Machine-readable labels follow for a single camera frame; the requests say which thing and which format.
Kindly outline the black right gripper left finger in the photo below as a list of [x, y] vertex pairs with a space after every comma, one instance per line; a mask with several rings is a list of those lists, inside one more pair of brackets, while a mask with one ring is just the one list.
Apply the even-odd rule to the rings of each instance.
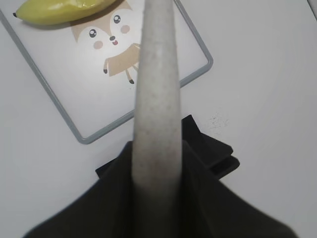
[[157, 238], [156, 144], [128, 142], [76, 201], [34, 227], [27, 238]]

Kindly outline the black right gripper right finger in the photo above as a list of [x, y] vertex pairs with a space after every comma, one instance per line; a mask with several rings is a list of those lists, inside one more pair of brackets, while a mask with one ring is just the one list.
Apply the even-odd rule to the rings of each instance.
[[286, 224], [255, 208], [216, 179], [181, 143], [177, 191], [160, 209], [161, 238], [294, 238]]

